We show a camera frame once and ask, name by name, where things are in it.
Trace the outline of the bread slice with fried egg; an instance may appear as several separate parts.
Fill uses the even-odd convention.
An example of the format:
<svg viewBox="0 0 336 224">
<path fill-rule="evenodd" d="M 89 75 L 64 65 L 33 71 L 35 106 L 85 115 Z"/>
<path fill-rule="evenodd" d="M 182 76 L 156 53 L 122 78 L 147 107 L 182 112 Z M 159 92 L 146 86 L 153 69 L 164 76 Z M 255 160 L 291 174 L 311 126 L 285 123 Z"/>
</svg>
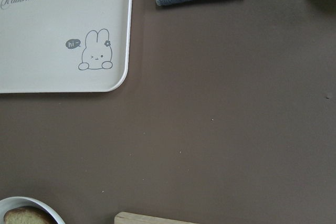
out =
<svg viewBox="0 0 336 224">
<path fill-rule="evenodd" d="M 5 224 L 52 224 L 57 223 L 55 219 L 45 211 L 31 207 L 24 206 L 18 207 L 12 210 L 9 210 L 4 215 L 4 223 Z"/>
</svg>

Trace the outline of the white round plate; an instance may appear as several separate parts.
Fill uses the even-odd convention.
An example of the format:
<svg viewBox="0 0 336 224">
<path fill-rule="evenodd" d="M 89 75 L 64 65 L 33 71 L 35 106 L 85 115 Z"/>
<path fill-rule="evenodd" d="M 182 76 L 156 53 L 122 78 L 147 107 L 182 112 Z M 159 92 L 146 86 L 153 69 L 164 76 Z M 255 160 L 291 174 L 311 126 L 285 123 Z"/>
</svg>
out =
<svg viewBox="0 0 336 224">
<path fill-rule="evenodd" d="M 6 223 L 7 213 L 34 213 L 37 217 L 40 215 L 47 223 L 65 224 L 61 216 L 47 204 L 33 198 L 14 196 L 1 199 L 1 223 Z"/>
</svg>

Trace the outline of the cream rabbit serving tray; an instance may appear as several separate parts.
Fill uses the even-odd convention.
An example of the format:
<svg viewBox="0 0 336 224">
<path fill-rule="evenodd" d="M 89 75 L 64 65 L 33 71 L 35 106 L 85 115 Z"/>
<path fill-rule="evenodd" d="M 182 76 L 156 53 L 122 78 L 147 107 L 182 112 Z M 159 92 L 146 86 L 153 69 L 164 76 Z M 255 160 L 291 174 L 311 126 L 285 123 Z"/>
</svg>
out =
<svg viewBox="0 0 336 224">
<path fill-rule="evenodd" d="M 1 0 L 1 93 L 118 88 L 131 12 L 132 0 Z"/>
</svg>

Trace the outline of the wooden cutting board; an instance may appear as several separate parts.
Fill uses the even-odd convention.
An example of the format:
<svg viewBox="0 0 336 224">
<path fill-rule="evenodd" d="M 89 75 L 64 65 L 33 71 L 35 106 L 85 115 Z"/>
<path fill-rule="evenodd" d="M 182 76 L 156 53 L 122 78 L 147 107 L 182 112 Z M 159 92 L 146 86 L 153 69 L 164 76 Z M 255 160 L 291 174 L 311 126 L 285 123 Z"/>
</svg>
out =
<svg viewBox="0 0 336 224">
<path fill-rule="evenodd" d="M 114 224 L 195 224 L 193 222 L 165 219 L 160 217 L 120 212 L 114 218 Z"/>
</svg>

